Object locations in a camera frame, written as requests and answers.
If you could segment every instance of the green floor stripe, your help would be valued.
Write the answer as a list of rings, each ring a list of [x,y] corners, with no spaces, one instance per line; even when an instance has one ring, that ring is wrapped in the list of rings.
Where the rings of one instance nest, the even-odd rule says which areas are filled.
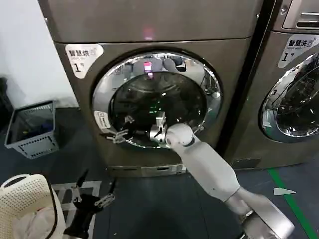
[[[281,180],[279,174],[275,169],[269,169],[268,170],[270,176],[273,178],[275,184],[280,188],[286,188],[284,182]],[[308,220],[303,215],[300,208],[297,206],[293,196],[291,194],[284,195],[288,205],[293,210],[294,214],[296,215],[298,221],[300,222],[301,226],[305,230],[307,236],[309,239],[317,239],[318,236],[316,232],[313,230],[313,228],[310,226]]]

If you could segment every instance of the washing machine label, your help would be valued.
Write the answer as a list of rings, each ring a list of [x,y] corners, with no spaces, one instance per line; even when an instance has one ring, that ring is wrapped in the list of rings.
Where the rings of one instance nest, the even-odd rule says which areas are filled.
[[[319,35],[292,35],[286,44],[285,50],[278,62],[279,68],[284,68],[292,60],[319,44]]]
[[[104,52],[99,44],[68,44],[65,46],[74,75],[83,79],[92,66]]]
[[[104,129],[111,127],[109,122],[109,116],[107,113],[102,111],[94,111],[94,118],[100,130],[103,131]]]

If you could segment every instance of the white laundry basket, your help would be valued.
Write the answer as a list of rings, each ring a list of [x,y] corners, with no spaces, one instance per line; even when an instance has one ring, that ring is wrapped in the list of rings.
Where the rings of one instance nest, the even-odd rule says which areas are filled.
[[[65,221],[60,202],[47,180],[40,174],[21,174],[5,181],[0,187],[0,239],[13,239],[12,221],[45,207],[53,207],[55,222],[46,237],[62,238]]]

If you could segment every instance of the basket handle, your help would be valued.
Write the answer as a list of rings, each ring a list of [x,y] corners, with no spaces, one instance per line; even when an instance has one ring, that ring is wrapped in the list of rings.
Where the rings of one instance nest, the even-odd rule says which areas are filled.
[[[6,186],[9,182],[12,182],[12,181],[15,180],[15,179],[18,179],[18,178],[27,178],[27,177],[29,177],[29,176],[30,176],[30,174],[19,174],[19,175],[15,175],[15,176],[13,176],[12,178],[9,178],[8,180],[6,180],[4,183],[2,183],[0,189],[4,189],[5,186]]]

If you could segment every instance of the gray plastic basket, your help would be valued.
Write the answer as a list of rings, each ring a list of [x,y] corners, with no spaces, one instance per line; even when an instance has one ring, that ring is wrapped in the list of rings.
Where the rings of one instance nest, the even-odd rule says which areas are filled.
[[[14,148],[29,159],[55,152],[54,101],[46,101],[13,111],[5,138],[5,147]]]

